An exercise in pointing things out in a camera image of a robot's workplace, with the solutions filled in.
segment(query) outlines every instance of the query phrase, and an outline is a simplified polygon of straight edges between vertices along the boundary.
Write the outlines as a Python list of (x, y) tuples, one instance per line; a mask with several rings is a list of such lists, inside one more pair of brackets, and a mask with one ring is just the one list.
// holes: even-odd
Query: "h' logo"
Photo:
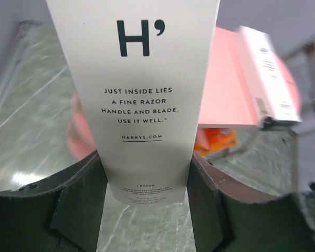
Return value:
[[(120, 46), (120, 55), (122, 57), (127, 57), (127, 43), (131, 42), (141, 42), (142, 43), (142, 54), (144, 56), (149, 56), (149, 28), (148, 28), (148, 20), (141, 20), (141, 35), (139, 36), (126, 36), (125, 34), (125, 26), (123, 20), (117, 21), (118, 27), (118, 37), (119, 37), (119, 46)], [(164, 21), (158, 19), (154, 23), (155, 29), (160, 32), (157, 36), (163, 34), (165, 29)]]

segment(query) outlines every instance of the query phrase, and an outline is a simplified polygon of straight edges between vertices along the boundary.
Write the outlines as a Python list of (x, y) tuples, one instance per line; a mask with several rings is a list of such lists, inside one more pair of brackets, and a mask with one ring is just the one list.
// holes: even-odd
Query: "barcode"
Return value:
[(259, 110), (261, 111), (262, 114), (267, 114), (267, 110), (265, 108), (265, 104), (264, 101), (262, 100), (262, 98), (257, 98), (256, 97), (256, 101), (259, 107)]

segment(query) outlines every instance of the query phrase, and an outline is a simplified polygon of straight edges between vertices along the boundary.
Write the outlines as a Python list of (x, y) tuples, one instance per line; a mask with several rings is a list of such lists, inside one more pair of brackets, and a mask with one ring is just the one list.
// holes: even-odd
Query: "orange packet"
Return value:
[(237, 135), (234, 130), (225, 128), (204, 128), (203, 130), (209, 149), (203, 147), (199, 141), (196, 141), (194, 146), (194, 150), (201, 156), (206, 156), (212, 152), (222, 151), (226, 148), (236, 146), (238, 143)]

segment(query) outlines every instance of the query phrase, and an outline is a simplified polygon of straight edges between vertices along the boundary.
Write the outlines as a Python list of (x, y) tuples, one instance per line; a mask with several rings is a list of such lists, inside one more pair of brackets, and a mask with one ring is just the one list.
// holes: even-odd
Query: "black holder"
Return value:
[[(95, 252), (106, 188), (95, 151), (18, 191), (0, 192), (0, 252)], [(315, 192), (274, 197), (196, 153), (187, 190), (197, 252), (315, 251)]]

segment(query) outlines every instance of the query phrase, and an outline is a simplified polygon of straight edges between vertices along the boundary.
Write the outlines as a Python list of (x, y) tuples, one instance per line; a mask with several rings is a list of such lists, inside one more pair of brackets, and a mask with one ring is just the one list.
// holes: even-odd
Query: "marble floor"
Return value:
[[(16, 190), (76, 162), (66, 144), (76, 91), (56, 32), (30, 26), (27, 35), (22, 65), (0, 106), (0, 191)], [(243, 142), (252, 132), (238, 135)], [(262, 133), (246, 155), (216, 166), (258, 190), (281, 195), (298, 186), (297, 145), (294, 134)], [(308, 189), (303, 183), (300, 187)], [(97, 251), (195, 251), (187, 197), (166, 207), (135, 208), (107, 190)]]

